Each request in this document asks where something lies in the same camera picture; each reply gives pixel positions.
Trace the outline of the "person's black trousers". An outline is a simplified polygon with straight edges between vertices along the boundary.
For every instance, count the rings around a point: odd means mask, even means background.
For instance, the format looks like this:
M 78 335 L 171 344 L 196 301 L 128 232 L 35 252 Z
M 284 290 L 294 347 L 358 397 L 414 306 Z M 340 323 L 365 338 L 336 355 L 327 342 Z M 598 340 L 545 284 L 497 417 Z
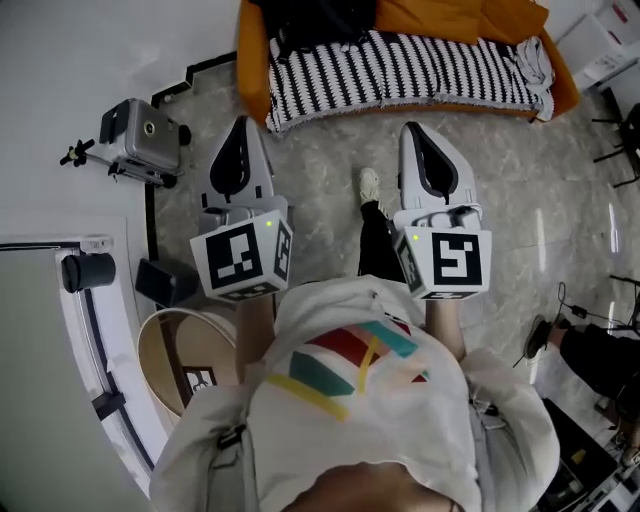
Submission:
M 387 217 L 378 201 L 360 208 L 363 226 L 360 234 L 358 274 L 404 283 L 405 278 L 387 225 Z

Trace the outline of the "black garment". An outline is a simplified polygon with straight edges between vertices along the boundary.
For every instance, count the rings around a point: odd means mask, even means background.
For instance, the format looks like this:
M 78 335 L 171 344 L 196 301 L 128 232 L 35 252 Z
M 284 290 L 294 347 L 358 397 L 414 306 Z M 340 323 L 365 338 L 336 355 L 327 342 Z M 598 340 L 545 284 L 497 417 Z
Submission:
M 249 0 L 261 9 L 269 39 L 280 47 L 278 61 L 318 45 L 349 48 L 364 42 L 373 28 L 377 0 Z

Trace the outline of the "person's white shoe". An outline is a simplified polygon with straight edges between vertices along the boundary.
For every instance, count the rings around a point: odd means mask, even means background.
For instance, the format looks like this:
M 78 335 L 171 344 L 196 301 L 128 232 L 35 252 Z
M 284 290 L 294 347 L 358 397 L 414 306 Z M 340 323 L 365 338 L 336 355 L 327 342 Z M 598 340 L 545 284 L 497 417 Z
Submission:
M 359 173 L 359 196 L 362 205 L 380 200 L 380 178 L 372 168 L 363 168 Z

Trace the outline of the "metal rod with black clamp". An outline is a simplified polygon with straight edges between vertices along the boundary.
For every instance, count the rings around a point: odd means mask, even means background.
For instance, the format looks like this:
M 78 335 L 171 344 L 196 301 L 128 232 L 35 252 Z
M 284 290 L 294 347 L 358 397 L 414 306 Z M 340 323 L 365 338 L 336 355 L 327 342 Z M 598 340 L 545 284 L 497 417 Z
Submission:
M 66 155 L 60 160 L 60 165 L 65 166 L 72 164 L 75 168 L 86 165 L 88 161 L 99 163 L 108 168 L 107 175 L 117 180 L 118 177 L 124 176 L 131 178 L 146 185 L 152 185 L 154 187 L 163 187 L 171 189 L 177 184 L 177 177 L 172 174 L 158 174 L 154 171 L 148 170 L 131 170 L 126 168 L 123 164 L 116 161 L 109 161 L 100 156 L 93 155 L 88 152 L 90 148 L 95 145 L 93 139 L 83 142 L 78 140 L 75 146 L 70 146 Z

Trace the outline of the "person's right forearm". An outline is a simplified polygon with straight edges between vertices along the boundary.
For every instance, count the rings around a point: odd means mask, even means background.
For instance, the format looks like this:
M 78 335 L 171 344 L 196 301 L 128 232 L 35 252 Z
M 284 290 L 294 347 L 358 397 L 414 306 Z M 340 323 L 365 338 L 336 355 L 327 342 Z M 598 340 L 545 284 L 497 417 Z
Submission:
M 460 326 L 459 306 L 456 300 L 427 301 L 424 330 L 442 343 L 458 362 L 461 362 L 467 352 Z

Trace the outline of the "crumpled white cloth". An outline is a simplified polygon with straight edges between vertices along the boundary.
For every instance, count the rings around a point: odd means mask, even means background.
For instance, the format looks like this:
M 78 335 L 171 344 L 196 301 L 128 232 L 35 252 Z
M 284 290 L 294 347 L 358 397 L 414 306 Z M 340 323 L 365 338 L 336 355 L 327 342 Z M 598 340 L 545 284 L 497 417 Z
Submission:
M 555 72 L 539 37 L 530 37 L 516 46 L 516 63 L 532 94 L 540 101 L 550 95 Z

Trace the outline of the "black white patterned blanket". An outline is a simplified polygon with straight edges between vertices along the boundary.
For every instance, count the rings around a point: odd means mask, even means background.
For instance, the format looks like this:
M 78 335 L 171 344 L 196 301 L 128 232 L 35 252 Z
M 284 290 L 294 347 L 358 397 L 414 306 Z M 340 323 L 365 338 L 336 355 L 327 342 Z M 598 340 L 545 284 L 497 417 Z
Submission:
M 527 89 L 516 63 L 517 45 L 485 39 L 464 44 L 372 30 L 364 42 L 349 48 L 322 44 L 279 62 L 274 38 L 266 127 L 280 134 L 316 118 L 403 105 L 532 112 L 549 121 L 552 94 L 540 101 Z

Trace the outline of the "black metal chair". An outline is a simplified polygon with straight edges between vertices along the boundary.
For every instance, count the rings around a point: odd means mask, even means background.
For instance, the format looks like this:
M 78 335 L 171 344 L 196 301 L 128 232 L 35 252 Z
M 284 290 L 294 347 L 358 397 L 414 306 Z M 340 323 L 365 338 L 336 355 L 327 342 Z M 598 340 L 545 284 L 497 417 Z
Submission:
M 597 164 L 615 156 L 625 154 L 634 171 L 634 177 L 632 179 L 614 184 L 613 188 L 617 189 L 640 181 L 640 103 L 636 103 L 625 118 L 594 118 L 592 122 L 615 125 L 620 134 L 620 142 L 614 146 L 615 150 L 595 158 L 593 163 Z

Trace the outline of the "white cabinet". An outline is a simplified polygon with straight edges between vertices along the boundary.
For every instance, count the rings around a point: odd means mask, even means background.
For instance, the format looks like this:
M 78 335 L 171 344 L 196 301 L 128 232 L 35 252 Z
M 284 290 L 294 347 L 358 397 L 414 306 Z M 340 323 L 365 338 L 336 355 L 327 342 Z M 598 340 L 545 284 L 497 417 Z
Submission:
M 605 0 L 597 14 L 586 14 L 557 43 L 582 92 L 640 62 L 640 0 Z

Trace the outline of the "black cylinder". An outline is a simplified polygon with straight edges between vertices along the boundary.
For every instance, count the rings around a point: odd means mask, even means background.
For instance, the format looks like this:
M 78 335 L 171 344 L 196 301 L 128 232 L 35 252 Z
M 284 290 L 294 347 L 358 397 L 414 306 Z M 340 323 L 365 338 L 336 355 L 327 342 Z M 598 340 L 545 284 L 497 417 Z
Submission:
M 68 293 L 111 285 L 116 264 L 108 253 L 68 255 L 61 261 L 62 282 Z

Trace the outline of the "person's left forearm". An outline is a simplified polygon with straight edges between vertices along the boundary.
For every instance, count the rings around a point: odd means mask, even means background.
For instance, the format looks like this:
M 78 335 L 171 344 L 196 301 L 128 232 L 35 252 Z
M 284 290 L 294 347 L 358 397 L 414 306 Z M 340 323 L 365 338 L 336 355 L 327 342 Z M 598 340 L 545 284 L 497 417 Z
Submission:
M 275 299 L 272 295 L 241 302 L 235 311 L 238 380 L 245 380 L 247 368 L 260 361 L 274 340 Z

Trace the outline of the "round beige bin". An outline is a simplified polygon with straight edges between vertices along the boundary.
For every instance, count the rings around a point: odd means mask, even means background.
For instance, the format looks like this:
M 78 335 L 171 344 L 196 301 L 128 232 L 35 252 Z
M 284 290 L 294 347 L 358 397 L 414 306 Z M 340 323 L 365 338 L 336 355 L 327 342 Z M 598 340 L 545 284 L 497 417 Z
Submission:
M 148 388 L 174 418 L 198 391 L 238 384 L 236 329 L 213 312 L 167 308 L 152 314 L 140 329 L 137 352 Z

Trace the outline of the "black box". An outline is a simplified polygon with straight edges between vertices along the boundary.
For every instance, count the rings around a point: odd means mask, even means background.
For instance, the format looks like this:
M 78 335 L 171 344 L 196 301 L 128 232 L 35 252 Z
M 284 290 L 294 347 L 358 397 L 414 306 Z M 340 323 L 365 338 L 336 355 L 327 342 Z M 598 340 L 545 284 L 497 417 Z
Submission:
M 173 260 L 139 261 L 135 290 L 163 307 L 173 307 L 192 297 L 200 283 L 198 272 L 186 263 Z

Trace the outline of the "white shirt with colourful print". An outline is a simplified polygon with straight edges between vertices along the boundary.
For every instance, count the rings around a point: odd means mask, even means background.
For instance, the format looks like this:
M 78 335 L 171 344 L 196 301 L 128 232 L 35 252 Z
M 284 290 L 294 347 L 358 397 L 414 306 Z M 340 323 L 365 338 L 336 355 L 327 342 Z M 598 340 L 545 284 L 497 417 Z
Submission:
M 152 473 L 156 512 L 530 512 L 560 446 L 489 349 L 458 362 L 405 284 L 311 282 L 235 386 L 198 391 Z

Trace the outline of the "orange sofa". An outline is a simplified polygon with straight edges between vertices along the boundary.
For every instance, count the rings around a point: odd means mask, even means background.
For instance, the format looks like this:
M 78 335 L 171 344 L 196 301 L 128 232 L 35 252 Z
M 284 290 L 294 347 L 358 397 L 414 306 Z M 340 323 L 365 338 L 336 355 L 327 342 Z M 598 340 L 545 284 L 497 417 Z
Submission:
M 557 118 L 578 105 L 580 93 L 563 57 L 545 28 L 537 37 L 541 39 L 555 71 L 555 81 L 550 92 L 554 99 L 553 116 Z M 237 88 L 249 115 L 260 124 L 265 123 L 270 109 L 268 54 L 269 40 L 261 9 L 249 0 L 240 0 Z

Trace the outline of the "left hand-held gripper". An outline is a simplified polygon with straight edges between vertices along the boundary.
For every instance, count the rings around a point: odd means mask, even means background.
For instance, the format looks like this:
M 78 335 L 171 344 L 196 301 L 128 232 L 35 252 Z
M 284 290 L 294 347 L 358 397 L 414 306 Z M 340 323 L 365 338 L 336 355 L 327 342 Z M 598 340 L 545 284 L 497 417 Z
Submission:
M 260 128 L 248 116 L 237 117 L 204 167 L 207 208 L 200 214 L 200 234 L 190 240 L 207 297 L 239 303 L 288 288 L 293 232 L 287 200 L 273 196 L 272 176 Z M 230 204 L 231 197 L 235 203 L 259 200 L 214 207 Z

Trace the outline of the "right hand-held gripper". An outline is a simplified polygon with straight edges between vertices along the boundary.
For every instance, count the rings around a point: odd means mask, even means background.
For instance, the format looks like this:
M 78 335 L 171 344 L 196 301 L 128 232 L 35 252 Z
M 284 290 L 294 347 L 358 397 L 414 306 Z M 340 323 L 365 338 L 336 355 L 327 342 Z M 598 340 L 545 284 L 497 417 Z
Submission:
M 425 208 L 442 200 L 448 206 Z M 415 300 L 464 300 L 489 289 L 492 234 L 481 226 L 475 178 L 465 156 L 424 123 L 407 122 L 400 137 L 399 188 L 404 209 L 393 218 L 395 252 Z

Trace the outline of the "white framed window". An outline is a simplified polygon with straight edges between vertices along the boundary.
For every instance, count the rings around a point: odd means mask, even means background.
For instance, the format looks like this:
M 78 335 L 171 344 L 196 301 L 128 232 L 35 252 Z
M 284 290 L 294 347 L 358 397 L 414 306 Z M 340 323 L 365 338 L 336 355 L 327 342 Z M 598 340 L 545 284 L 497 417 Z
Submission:
M 110 254 L 109 286 L 68 293 L 61 261 Z M 0 235 L 0 492 L 71 510 L 144 509 L 167 433 L 107 238 Z

